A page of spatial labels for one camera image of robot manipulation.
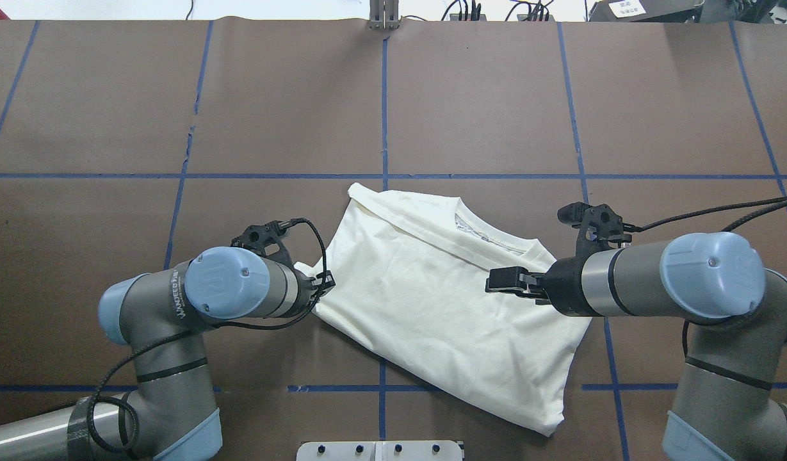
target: blue tape grid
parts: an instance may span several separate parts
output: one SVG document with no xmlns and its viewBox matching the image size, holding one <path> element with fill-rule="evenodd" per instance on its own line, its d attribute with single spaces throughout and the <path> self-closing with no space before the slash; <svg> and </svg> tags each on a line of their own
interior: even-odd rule
<svg viewBox="0 0 787 461">
<path fill-rule="evenodd" d="M 30 55 L 40 21 L 35 21 L 32 32 L 29 36 L 24 55 L 18 70 L 15 74 L 12 87 L 4 103 L 4 108 L 0 117 L 1 129 L 6 122 L 13 96 L 17 90 L 22 71 Z M 572 96 L 572 85 L 569 78 L 569 67 L 565 48 L 564 32 L 561 24 L 557 24 L 558 37 L 560 44 L 561 63 L 565 77 L 565 88 L 567 101 L 572 123 L 572 140 L 574 141 L 575 152 L 578 156 L 578 174 L 390 174 L 388 170 L 388 146 L 387 146 L 387 48 L 388 38 L 382 41 L 382 174 L 258 174 L 258 173 L 188 173 L 188 161 L 191 158 L 191 145 L 195 126 L 191 126 L 186 139 L 186 155 L 183 160 L 183 168 L 180 173 L 108 173 L 108 174 L 77 174 L 77 173 L 0 173 L 0 179 L 179 179 L 177 196 L 174 202 L 174 213 L 172 216 L 170 235 L 166 248 L 164 268 L 168 268 L 171 260 L 171 251 L 174 244 L 174 230 L 176 229 L 179 210 L 182 202 L 183 188 L 186 179 L 315 179 L 315 180 L 381 180 L 382 189 L 388 189 L 388 181 L 395 180 L 579 180 L 581 184 L 581 194 L 583 200 L 588 202 L 589 193 L 587 187 L 588 180 L 718 180 L 718 181 L 776 181 L 777 187 L 783 195 L 786 188 L 783 181 L 787 181 L 787 175 L 780 172 L 777 166 L 774 152 L 768 139 L 763 118 L 760 115 L 757 102 L 751 90 L 751 85 L 747 75 L 747 70 L 741 55 L 738 35 L 734 23 L 729 24 L 732 35 L 733 47 L 738 58 L 738 66 L 741 71 L 745 91 L 754 112 L 754 118 L 764 141 L 768 160 L 772 165 L 774 174 L 772 175 L 662 175 L 662 174 L 636 174 L 636 175 L 617 175 L 617 174 L 588 174 L 584 168 L 583 156 L 581 155 L 581 140 L 578 134 L 578 123 L 576 120 L 574 97 Z M 214 28 L 214 22 L 209 21 L 206 32 L 205 49 L 202 62 L 200 64 L 200 74 L 197 79 L 197 96 L 194 102 L 194 114 L 199 113 L 202 85 L 205 77 L 206 64 L 209 55 L 209 45 Z M 610 324 L 604 319 L 604 340 L 606 341 L 607 356 L 610 362 L 610 384 L 585 384 L 581 386 L 582 391 L 610 391 L 615 398 L 616 416 L 619 424 L 619 437 L 621 438 L 622 455 L 624 461 L 629 460 L 628 443 L 624 425 L 624 412 L 622 411 L 621 391 L 674 391 L 677 383 L 627 383 L 621 384 L 618 379 L 618 371 L 615 365 L 615 353 L 613 352 L 612 335 Z M 132 391 L 136 386 L 130 385 L 110 385 L 107 391 Z M 787 382 L 774 384 L 775 389 L 787 389 Z M 91 385 L 0 385 L 0 392 L 89 392 L 93 390 Z M 375 392 L 379 395 L 379 438 L 385 440 L 387 437 L 387 424 L 385 423 L 385 395 L 387 392 L 438 392 L 438 388 L 432 385 L 390 385 L 387 384 L 387 361 L 379 359 L 379 384 L 378 385 L 289 385 L 287 388 L 290 393 L 306 392 Z M 215 392 L 220 392 L 220 388 L 215 387 Z"/>
</svg>

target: metal bracket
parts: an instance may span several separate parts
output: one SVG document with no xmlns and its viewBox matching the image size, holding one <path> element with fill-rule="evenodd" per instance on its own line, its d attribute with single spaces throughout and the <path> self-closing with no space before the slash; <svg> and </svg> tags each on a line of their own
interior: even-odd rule
<svg viewBox="0 0 787 461">
<path fill-rule="evenodd" d="M 370 0 L 370 29 L 399 29 L 399 0 Z"/>
<path fill-rule="evenodd" d="M 464 461 L 460 441 L 306 442 L 296 461 Z"/>
</svg>

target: black cable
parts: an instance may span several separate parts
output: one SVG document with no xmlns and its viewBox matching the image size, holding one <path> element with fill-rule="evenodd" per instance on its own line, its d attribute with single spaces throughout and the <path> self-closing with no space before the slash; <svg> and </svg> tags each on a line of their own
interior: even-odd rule
<svg viewBox="0 0 787 461">
<path fill-rule="evenodd" d="M 783 196 L 783 197 L 769 198 L 767 200 L 759 200 L 757 202 L 744 202 L 744 204 L 732 204 L 732 205 L 724 205 L 721 207 L 706 208 L 705 210 L 700 210 L 692 213 L 685 213 L 679 216 L 672 216 L 672 218 L 666 218 L 660 221 L 652 222 L 651 224 L 647 224 L 644 227 L 637 227 L 636 225 L 633 225 L 628 229 L 628 231 L 643 232 L 643 231 L 648 231 L 653 227 L 659 227 L 659 225 L 669 224 L 669 222 L 681 221 L 682 219 L 687 219 L 687 218 L 695 218 L 695 216 L 703 216 L 704 214 L 717 213 L 725 210 L 735 210 L 738 208 L 750 208 L 750 207 L 759 207 L 761 205 L 778 204 L 779 202 L 784 202 L 786 200 L 787 200 L 787 196 Z"/>
<path fill-rule="evenodd" d="M 759 218 L 760 216 L 763 216 L 766 213 L 775 212 L 785 207 L 787 207 L 787 199 L 782 202 L 778 202 L 777 204 L 770 205 L 766 208 L 760 208 L 760 210 L 749 213 L 747 214 L 747 216 L 744 216 L 743 218 L 736 220 L 732 224 L 727 225 L 727 227 L 724 227 L 723 230 L 721 230 L 721 232 L 732 232 L 736 228 L 741 227 L 741 225 L 744 225 L 745 223 L 750 222 L 755 218 Z"/>
<path fill-rule="evenodd" d="M 88 434 L 92 440 L 94 440 L 94 443 L 100 446 L 100 448 L 112 453 L 123 453 L 126 450 L 133 448 L 133 446 L 136 444 L 136 441 L 138 440 L 138 437 L 140 436 L 140 417 L 138 413 L 132 406 L 130 406 L 128 402 L 115 399 L 114 397 L 103 397 L 100 395 L 100 393 L 103 392 L 103 388 L 106 387 L 109 379 L 111 379 L 111 377 L 114 376 L 114 374 L 117 373 L 117 371 L 122 368 L 123 365 L 126 365 L 142 354 L 153 350 L 153 348 L 157 348 L 163 344 L 172 343 L 174 341 L 179 341 L 180 339 L 187 338 L 193 334 L 194 333 L 192 332 L 177 333 L 176 335 L 171 335 L 166 338 L 162 338 L 159 341 L 148 344 L 147 346 L 141 348 L 141 350 L 136 350 L 130 356 L 121 360 L 115 365 L 114 368 L 109 370 L 109 373 L 106 373 L 106 376 L 103 377 L 103 380 L 101 380 L 100 384 L 97 385 L 97 388 L 95 388 L 94 393 L 89 396 L 88 401 L 86 401 L 86 405 L 88 405 L 86 407 L 86 425 L 88 426 Z M 110 403 L 110 405 L 118 406 L 129 412 L 129 415 L 132 418 L 132 432 L 128 443 L 122 444 L 121 446 L 112 446 L 112 444 L 108 443 L 103 437 L 100 436 L 100 434 L 97 433 L 97 427 L 94 424 L 94 408 L 98 403 Z"/>
<path fill-rule="evenodd" d="M 450 5 L 447 5 L 447 9 L 445 10 L 445 14 L 442 15 L 442 18 L 440 20 L 445 20 L 445 18 L 447 17 L 447 13 L 449 13 L 450 9 L 453 8 L 453 5 L 455 5 L 457 3 L 458 3 L 458 8 L 461 8 L 461 2 L 459 0 L 453 0 L 450 3 Z"/>
<path fill-rule="evenodd" d="M 539 11 L 540 6 L 542 6 L 541 3 L 536 3 L 536 6 L 530 8 L 530 11 L 527 13 L 527 17 L 525 17 L 524 20 L 536 20 L 536 14 Z"/>
<path fill-rule="evenodd" d="M 683 321 L 683 331 L 681 332 L 681 344 L 683 345 L 683 358 L 689 353 L 689 321 Z"/>
<path fill-rule="evenodd" d="M 543 21 L 544 20 L 544 10 L 545 6 L 539 2 L 536 4 L 536 8 L 533 8 L 533 13 L 528 17 L 524 18 L 524 20 L 531 20 L 531 21 Z"/>
<path fill-rule="evenodd" d="M 549 2 L 544 3 L 544 9 L 546 10 L 546 15 L 544 17 L 545 21 L 549 20 L 549 5 L 551 5 L 553 2 L 555 2 L 555 0 L 549 0 Z"/>
<path fill-rule="evenodd" d="M 736 208 L 758 207 L 760 205 L 768 205 L 768 204 L 771 205 L 765 208 L 760 208 L 760 210 L 756 210 L 752 213 L 747 214 L 747 216 L 744 216 L 743 218 L 736 220 L 732 224 L 727 225 L 727 227 L 724 227 L 721 230 L 721 232 L 731 232 L 736 228 L 741 227 L 741 225 L 744 225 L 745 223 L 750 222 L 755 218 L 759 218 L 760 216 L 763 216 L 767 213 L 771 213 L 776 210 L 780 210 L 781 208 L 787 207 L 787 197 L 777 197 L 777 198 L 770 198 L 768 200 L 760 200 L 757 202 L 746 202 L 745 204 L 733 204 L 733 205 L 725 205 L 723 207 L 707 208 L 706 210 L 700 210 L 699 212 L 687 213 L 685 215 L 675 216 L 674 218 L 667 218 L 658 222 L 653 222 L 650 225 L 639 227 L 640 230 L 633 230 L 633 232 L 643 232 L 653 227 L 657 227 L 657 225 L 666 224 L 667 222 L 673 222 L 684 218 L 693 218 L 693 216 L 700 216 L 702 214 L 714 213 L 723 210 L 732 210 Z M 689 321 L 684 320 L 683 330 L 681 332 L 681 344 L 683 345 L 684 358 L 686 358 L 686 355 L 689 353 L 688 334 L 689 334 Z"/>
<path fill-rule="evenodd" d="M 510 20 L 510 16 L 513 14 L 515 9 L 519 7 L 519 5 L 527 5 L 527 17 L 530 17 L 530 14 L 533 13 L 533 6 L 535 5 L 535 3 L 516 2 L 515 5 L 513 5 L 513 8 L 511 8 L 510 11 L 507 12 L 507 17 L 504 18 L 505 22 Z"/>
<path fill-rule="evenodd" d="M 326 273 L 328 271 L 328 254 L 326 254 L 325 244 L 322 240 L 322 236 L 320 236 L 320 232 L 317 230 L 314 223 L 308 221 L 308 219 L 305 218 L 291 219 L 290 222 L 291 222 L 291 227 L 294 227 L 294 225 L 297 224 L 308 224 L 308 227 L 310 227 L 311 230 L 314 232 L 314 235 L 316 236 L 316 241 L 319 242 L 320 250 L 322 251 L 322 273 Z M 307 317 L 307 315 L 314 310 L 316 304 L 319 303 L 320 298 L 322 298 L 322 294 L 323 294 L 322 292 L 323 292 L 323 288 L 322 285 L 320 285 L 319 288 L 317 288 L 317 290 L 314 292 L 314 298 L 312 298 L 311 303 L 308 304 L 308 306 L 305 308 L 304 311 L 302 311 L 302 313 L 300 313 L 298 316 L 294 317 L 290 321 L 286 321 L 285 323 L 281 323 L 279 325 L 254 325 L 251 323 L 244 323 L 241 321 L 223 321 L 222 323 L 214 324 L 214 327 L 239 327 L 239 328 L 247 328 L 249 330 L 282 330 L 282 328 L 288 328 L 291 325 L 296 324 L 303 318 Z"/>
</svg>

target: folded cloth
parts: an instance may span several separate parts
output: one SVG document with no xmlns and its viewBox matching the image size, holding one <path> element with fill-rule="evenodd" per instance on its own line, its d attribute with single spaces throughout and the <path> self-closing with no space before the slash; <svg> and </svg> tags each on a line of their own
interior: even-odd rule
<svg viewBox="0 0 787 461">
<path fill-rule="evenodd" d="M 328 247 L 337 281 L 314 313 L 373 353 L 511 423 L 551 435 L 588 318 L 486 294 L 490 269 L 554 257 L 475 216 L 460 198 L 353 184 Z M 322 270 L 297 263 L 308 275 Z"/>
</svg>

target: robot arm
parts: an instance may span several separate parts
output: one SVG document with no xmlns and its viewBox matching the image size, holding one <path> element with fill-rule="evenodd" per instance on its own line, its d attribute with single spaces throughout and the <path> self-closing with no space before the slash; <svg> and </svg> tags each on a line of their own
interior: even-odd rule
<svg viewBox="0 0 787 461">
<path fill-rule="evenodd" d="M 234 318 L 298 318 L 335 285 L 327 271 L 309 278 L 291 265 L 281 240 L 304 221 L 249 227 L 231 247 L 109 288 L 99 317 L 113 342 L 140 351 L 176 338 L 134 359 L 138 390 L 116 396 L 134 414 L 125 405 L 82 399 L 74 408 L 0 426 L 0 460 L 213 457 L 222 446 L 220 411 L 201 333 Z M 265 253 L 270 245 L 279 251 Z M 90 403 L 99 440 L 88 429 Z"/>
<path fill-rule="evenodd" d="M 624 247 L 626 225 L 606 205 L 573 204 L 576 255 L 545 273 L 493 269 L 488 292 L 551 303 L 572 317 L 679 317 L 698 326 L 669 412 L 672 461 L 787 461 L 787 406 L 770 400 L 787 344 L 787 279 L 728 232 Z"/>
</svg>

